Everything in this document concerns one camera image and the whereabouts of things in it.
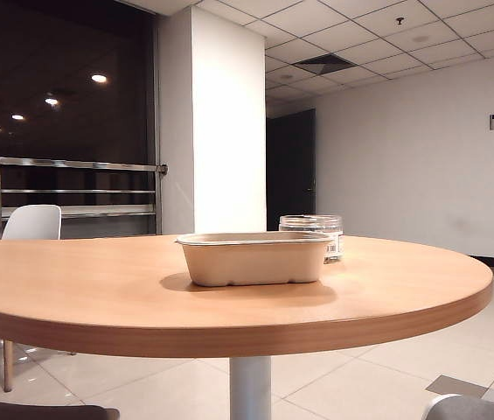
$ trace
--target chair back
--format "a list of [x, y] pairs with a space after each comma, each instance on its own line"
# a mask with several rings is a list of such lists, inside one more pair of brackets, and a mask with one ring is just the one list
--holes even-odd
[[60, 239], [62, 211], [52, 204], [16, 208], [3, 229], [2, 239]]

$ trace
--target round wooden table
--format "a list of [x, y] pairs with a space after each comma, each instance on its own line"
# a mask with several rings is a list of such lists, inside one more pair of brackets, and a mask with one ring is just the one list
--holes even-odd
[[491, 270], [441, 248], [346, 237], [315, 283], [203, 288], [175, 236], [0, 241], [0, 337], [70, 352], [231, 357], [231, 418], [270, 418], [272, 354], [398, 340], [491, 299]]

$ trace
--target white table leg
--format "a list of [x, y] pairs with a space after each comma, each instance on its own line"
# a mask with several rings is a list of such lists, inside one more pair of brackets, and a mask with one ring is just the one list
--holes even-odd
[[271, 420], [270, 356], [232, 357], [231, 420]]

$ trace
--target paper food container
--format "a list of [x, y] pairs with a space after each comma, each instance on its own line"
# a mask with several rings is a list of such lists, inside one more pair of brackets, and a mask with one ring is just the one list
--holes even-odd
[[229, 286], [318, 280], [330, 238], [318, 232], [184, 234], [177, 238], [195, 284]]

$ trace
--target doorway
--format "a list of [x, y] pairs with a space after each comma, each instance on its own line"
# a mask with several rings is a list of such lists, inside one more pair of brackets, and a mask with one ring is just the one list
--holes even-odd
[[314, 109], [266, 121], [267, 230], [284, 214], [316, 211]]

